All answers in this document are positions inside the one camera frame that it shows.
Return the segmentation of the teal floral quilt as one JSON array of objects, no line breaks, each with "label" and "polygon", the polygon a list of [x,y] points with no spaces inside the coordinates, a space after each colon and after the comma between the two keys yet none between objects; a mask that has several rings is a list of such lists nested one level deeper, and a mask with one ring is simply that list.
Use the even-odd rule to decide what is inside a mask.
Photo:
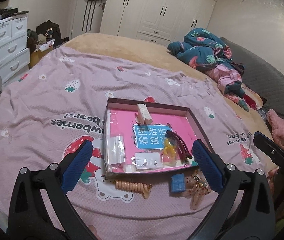
[{"label": "teal floral quilt", "polygon": [[[204,74],[218,64],[237,70],[241,78],[245,70],[242,64],[233,61],[230,47],[207,29],[192,29],[184,36],[183,41],[171,42],[167,49],[179,61]],[[245,111],[249,111],[246,93],[242,98],[233,93],[223,95]]]}]

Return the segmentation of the clear plastic bag card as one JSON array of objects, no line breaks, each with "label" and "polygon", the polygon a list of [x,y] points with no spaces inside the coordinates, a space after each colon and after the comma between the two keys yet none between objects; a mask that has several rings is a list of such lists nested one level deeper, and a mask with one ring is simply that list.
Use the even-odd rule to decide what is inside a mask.
[{"label": "clear plastic bag card", "polygon": [[106,161],[108,165],[122,164],[126,160],[124,138],[122,135],[110,137],[106,141]]}]

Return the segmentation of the pink fluffy garment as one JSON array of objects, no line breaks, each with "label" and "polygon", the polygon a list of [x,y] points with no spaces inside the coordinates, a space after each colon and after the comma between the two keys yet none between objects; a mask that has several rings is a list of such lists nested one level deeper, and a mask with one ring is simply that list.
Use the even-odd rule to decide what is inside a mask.
[{"label": "pink fluffy garment", "polygon": [[274,142],[284,150],[284,119],[280,118],[275,110],[270,109],[267,112],[267,120],[271,126]]}]

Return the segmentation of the maroon banana hair clip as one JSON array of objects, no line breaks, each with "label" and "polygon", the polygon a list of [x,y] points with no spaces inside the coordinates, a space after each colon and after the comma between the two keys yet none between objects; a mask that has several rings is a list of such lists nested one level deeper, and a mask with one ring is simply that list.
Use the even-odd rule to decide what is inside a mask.
[{"label": "maroon banana hair clip", "polygon": [[177,149],[178,149],[179,155],[181,156],[182,160],[185,160],[186,158],[188,159],[193,158],[192,154],[190,153],[190,151],[188,150],[186,146],[186,143],[176,132],[173,132],[171,130],[166,130],[166,136],[169,139],[172,139],[176,142]]}]

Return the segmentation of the tan bed sheet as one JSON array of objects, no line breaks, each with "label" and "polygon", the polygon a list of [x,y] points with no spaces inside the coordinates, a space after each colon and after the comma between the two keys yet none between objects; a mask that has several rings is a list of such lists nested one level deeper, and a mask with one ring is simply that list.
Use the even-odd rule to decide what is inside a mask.
[{"label": "tan bed sheet", "polygon": [[[189,67],[172,56],[166,47],[142,40],[106,34],[83,34],[66,42],[64,46],[81,53],[111,56],[133,62],[146,63],[171,72],[183,72],[186,76],[201,81],[209,78],[202,72]],[[265,136],[272,137],[267,125],[257,111],[252,109],[249,112],[245,111],[223,96],[218,90],[216,83],[213,82],[212,85],[216,89],[218,96],[241,117],[241,120],[250,132],[260,131]]]}]

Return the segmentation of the pile of dark clothes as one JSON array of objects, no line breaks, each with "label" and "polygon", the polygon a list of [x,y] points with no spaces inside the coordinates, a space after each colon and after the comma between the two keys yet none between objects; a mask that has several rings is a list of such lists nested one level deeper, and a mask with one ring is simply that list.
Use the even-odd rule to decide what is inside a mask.
[{"label": "pile of dark clothes", "polygon": [[27,30],[27,48],[32,54],[40,45],[53,41],[53,48],[60,46],[63,43],[60,27],[57,23],[47,20],[39,26],[36,30]]}]

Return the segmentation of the pink strawberry blanket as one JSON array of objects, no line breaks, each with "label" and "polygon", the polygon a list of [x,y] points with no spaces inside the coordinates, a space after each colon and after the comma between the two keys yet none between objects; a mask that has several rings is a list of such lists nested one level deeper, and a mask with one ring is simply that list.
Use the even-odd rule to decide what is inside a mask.
[{"label": "pink strawberry blanket", "polygon": [[186,239],[200,224],[216,193],[196,210],[169,193],[169,177],[142,176],[150,198],[116,190],[104,181],[103,135],[109,98],[145,100],[191,109],[214,150],[243,171],[269,169],[253,145],[253,134],[227,105],[213,83],[148,64],[79,53],[50,52],[0,95],[0,227],[7,228],[10,198],[22,167],[41,170],[59,162],[88,139],[94,155],[68,197],[102,239]]}]

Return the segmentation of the white drawer cabinet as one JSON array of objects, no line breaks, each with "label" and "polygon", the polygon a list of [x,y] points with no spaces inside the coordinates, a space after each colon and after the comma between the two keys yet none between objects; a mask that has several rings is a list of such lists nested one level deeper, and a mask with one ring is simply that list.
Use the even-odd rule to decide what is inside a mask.
[{"label": "white drawer cabinet", "polygon": [[0,77],[3,84],[26,70],[30,63],[27,23],[26,12],[0,20]]}]

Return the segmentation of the grey headboard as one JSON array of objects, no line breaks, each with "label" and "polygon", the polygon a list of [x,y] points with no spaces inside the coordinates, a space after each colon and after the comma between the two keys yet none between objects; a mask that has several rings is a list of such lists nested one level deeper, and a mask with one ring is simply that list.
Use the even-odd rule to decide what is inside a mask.
[{"label": "grey headboard", "polygon": [[220,39],[230,47],[233,61],[244,65],[242,82],[266,100],[263,111],[273,109],[284,119],[284,75],[251,51],[222,36]]}]

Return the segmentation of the pink pajama clothes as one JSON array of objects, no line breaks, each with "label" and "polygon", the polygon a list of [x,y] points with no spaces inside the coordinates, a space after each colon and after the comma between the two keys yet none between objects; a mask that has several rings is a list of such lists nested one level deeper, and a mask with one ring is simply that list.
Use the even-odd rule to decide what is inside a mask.
[{"label": "pink pajama clothes", "polygon": [[222,94],[233,93],[239,97],[245,94],[242,89],[242,78],[237,70],[229,69],[224,64],[218,64],[215,68],[205,71],[211,79],[217,83]]}]

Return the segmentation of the beige dotted mesh bow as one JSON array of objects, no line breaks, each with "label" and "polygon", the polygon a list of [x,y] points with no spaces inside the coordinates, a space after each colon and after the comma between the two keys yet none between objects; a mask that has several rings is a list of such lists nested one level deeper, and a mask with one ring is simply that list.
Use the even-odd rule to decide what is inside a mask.
[{"label": "beige dotted mesh bow", "polygon": [[190,209],[196,210],[202,203],[204,197],[211,192],[211,188],[199,170],[195,170],[192,175],[185,178],[186,190],[182,196],[190,199]]}]

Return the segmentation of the white wardrobe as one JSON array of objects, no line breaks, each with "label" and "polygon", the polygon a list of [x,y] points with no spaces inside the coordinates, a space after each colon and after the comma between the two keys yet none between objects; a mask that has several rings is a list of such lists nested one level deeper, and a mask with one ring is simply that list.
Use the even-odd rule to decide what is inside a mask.
[{"label": "white wardrobe", "polygon": [[162,46],[207,28],[216,0],[107,0],[100,33]]}]

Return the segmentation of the blue square eraser block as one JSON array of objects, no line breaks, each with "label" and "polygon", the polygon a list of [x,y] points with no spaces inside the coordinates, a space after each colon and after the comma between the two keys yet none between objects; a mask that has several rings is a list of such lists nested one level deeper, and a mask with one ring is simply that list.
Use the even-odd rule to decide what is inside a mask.
[{"label": "blue square eraser block", "polygon": [[183,173],[175,174],[171,177],[171,193],[182,193],[186,191],[185,176]]}]

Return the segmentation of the white hair claw clip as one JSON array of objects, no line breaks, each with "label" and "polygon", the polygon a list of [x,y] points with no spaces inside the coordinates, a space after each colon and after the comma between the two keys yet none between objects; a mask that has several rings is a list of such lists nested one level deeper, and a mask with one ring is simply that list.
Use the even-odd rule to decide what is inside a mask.
[{"label": "white hair claw clip", "polygon": [[138,125],[150,125],[153,123],[153,119],[145,104],[137,104],[137,115],[135,117],[135,121]]}]

